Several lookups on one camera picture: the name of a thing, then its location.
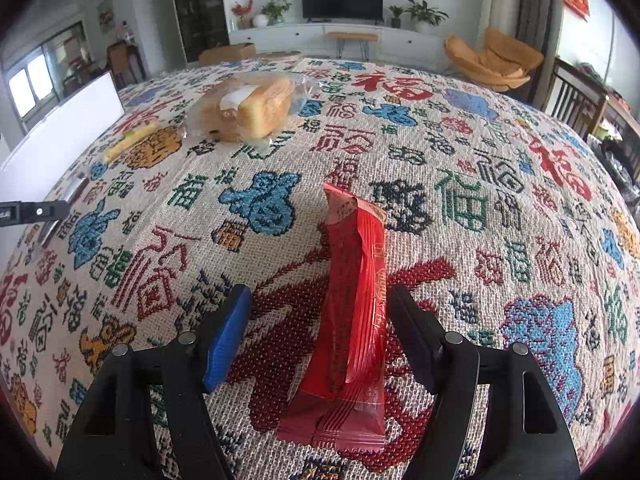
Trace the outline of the grey curtain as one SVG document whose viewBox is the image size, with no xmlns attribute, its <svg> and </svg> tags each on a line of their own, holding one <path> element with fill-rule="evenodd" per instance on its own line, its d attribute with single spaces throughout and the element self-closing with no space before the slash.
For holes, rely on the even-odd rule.
<svg viewBox="0 0 640 480">
<path fill-rule="evenodd" d="M 563 0 L 520 0 L 516 38 L 553 61 L 559 44 Z"/>
</svg>

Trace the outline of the white cardboard box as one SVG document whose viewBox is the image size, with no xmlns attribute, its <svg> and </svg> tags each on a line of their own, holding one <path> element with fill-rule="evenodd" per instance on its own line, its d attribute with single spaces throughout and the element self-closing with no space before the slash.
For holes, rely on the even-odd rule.
<svg viewBox="0 0 640 480">
<path fill-rule="evenodd" d="M 78 90 L 40 120 L 1 165 L 3 203 L 39 203 L 78 157 L 124 114 L 111 74 Z"/>
</svg>

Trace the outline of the packaged bread loaf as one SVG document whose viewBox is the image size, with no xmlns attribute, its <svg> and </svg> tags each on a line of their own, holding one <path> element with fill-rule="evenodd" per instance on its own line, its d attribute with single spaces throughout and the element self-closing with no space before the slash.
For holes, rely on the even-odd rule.
<svg viewBox="0 0 640 480">
<path fill-rule="evenodd" d="M 319 90 L 319 81 L 305 74 L 235 74 L 206 91 L 189 108 L 181 132 L 224 142 L 262 143 Z"/>
</svg>

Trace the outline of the red snack packet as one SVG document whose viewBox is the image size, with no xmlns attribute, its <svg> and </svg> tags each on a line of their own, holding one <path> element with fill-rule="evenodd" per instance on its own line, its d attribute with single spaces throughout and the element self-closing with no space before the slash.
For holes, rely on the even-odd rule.
<svg viewBox="0 0 640 480">
<path fill-rule="evenodd" d="M 279 439 L 338 452 L 385 444 L 386 213 L 323 187 L 330 272 L 314 351 L 283 413 Z"/>
</svg>

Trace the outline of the brown cardboard box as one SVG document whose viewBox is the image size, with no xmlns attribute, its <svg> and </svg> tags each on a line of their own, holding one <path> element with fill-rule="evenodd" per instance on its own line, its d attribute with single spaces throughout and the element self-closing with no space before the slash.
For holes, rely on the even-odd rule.
<svg viewBox="0 0 640 480">
<path fill-rule="evenodd" d="M 198 57 L 198 64 L 209 66 L 223 62 L 241 62 L 247 58 L 254 58 L 256 53 L 256 47 L 251 42 L 230 44 L 230 46 L 216 47 L 203 51 Z"/>
</svg>

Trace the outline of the small potted plant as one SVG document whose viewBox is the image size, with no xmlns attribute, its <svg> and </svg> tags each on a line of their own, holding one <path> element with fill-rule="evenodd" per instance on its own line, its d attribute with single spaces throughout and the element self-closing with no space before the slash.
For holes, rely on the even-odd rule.
<svg viewBox="0 0 640 480">
<path fill-rule="evenodd" d="M 392 16 L 392 20 L 390 24 L 393 28 L 400 29 L 401 28 L 401 17 L 404 14 L 405 9 L 402 6 L 389 6 L 388 10 L 390 11 L 390 15 Z"/>
</svg>

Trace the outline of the green plant left of tv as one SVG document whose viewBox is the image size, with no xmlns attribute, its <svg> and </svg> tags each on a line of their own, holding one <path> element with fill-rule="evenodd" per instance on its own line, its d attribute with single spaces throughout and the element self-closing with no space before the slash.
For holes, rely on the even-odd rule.
<svg viewBox="0 0 640 480">
<path fill-rule="evenodd" d="M 269 0 L 262 6 L 262 14 L 268 18 L 269 25 L 277 25 L 284 22 L 284 16 L 291 9 L 292 3 L 288 0 Z"/>
</svg>

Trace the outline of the white round vase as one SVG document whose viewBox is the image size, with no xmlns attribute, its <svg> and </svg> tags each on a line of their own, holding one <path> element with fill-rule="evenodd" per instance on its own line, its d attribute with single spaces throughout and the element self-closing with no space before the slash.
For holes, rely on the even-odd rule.
<svg viewBox="0 0 640 480">
<path fill-rule="evenodd" d="M 269 24 L 269 18 L 266 14 L 257 14 L 254 16 L 252 23 L 256 28 L 266 27 Z"/>
</svg>

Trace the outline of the dark tall display cabinet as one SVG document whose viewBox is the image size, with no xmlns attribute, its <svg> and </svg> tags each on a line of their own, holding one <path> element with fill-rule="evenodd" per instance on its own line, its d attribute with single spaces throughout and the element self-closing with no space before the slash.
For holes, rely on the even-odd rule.
<svg viewBox="0 0 640 480">
<path fill-rule="evenodd" d="M 208 49 L 229 44 L 224 0 L 174 0 L 186 62 Z"/>
</svg>

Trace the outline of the orange butterfly chair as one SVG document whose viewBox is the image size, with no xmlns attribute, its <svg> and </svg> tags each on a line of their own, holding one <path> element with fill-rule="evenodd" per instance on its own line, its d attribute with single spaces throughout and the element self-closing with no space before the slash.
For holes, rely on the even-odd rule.
<svg viewBox="0 0 640 480">
<path fill-rule="evenodd" d="M 457 35 L 444 40 L 444 50 L 462 75 L 495 92 L 524 86 L 530 81 L 529 73 L 544 62 L 541 52 L 495 27 L 486 28 L 484 47 L 480 51 L 474 51 Z"/>
</svg>

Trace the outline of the white tv cabinet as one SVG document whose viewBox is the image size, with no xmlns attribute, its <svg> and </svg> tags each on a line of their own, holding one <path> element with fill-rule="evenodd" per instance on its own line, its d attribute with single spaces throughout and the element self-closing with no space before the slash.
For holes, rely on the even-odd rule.
<svg viewBox="0 0 640 480">
<path fill-rule="evenodd" d="M 299 51 L 315 58 L 346 58 L 443 73 L 444 40 L 412 30 L 347 23 L 280 24 L 230 32 L 232 44 L 251 42 L 257 52 Z"/>
</svg>

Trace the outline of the patterned woven tablecloth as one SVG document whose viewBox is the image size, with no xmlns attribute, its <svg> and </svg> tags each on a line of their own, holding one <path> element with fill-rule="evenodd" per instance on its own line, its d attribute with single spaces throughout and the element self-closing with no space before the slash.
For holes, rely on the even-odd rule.
<svg viewBox="0 0 640 480">
<path fill-rule="evenodd" d="M 184 136 L 227 78 L 320 84 L 269 140 Z M 325 183 L 386 213 L 386 269 L 447 330 L 532 349 L 579 463 L 604 451 L 639 397 L 639 231 L 588 145 L 556 119 L 422 70 L 304 58 L 180 70 L 120 92 L 124 117 L 73 163 L 88 186 L 47 247 L 31 226 L 1 274 L 1 379 L 28 440 L 60 456 L 116 344 L 192 330 L 232 286 L 254 312 L 207 400 L 240 479 L 398 479 L 431 396 L 388 338 L 386 443 L 341 453 L 276 436 L 314 348 L 329 281 Z M 132 129 L 160 128 L 109 164 Z"/>
</svg>

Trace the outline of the dark wooden chair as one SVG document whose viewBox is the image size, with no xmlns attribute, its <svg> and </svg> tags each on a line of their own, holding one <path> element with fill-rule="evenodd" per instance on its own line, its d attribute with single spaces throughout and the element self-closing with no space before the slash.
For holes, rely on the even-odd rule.
<svg viewBox="0 0 640 480">
<path fill-rule="evenodd" d="M 608 94 L 573 65 L 554 60 L 548 93 L 542 110 L 572 128 L 582 140 L 587 141 L 601 125 Z"/>
</svg>

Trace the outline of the large green potted plant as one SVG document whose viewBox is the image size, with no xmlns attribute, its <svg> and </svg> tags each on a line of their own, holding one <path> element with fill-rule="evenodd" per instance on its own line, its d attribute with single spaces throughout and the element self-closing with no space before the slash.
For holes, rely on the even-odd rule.
<svg viewBox="0 0 640 480">
<path fill-rule="evenodd" d="M 449 14 L 429 6 L 425 0 L 406 0 L 409 3 L 407 12 L 416 24 L 416 31 L 420 34 L 428 34 L 433 28 L 448 20 Z"/>
</svg>

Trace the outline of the red flowers in vase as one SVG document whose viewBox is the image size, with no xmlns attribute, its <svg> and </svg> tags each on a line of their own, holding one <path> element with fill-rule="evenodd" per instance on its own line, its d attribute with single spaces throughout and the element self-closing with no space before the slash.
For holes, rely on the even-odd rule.
<svg viewBox="0 0 640 480">
<path fill-rule="evenodd" d="M 246 3 L 236 2 L 231 7 L 233 16 L 238 20 L 238 29 L 247 29 L 252 26 L 252 10 L 254 0 L 246 0 Z"/>
</svg>

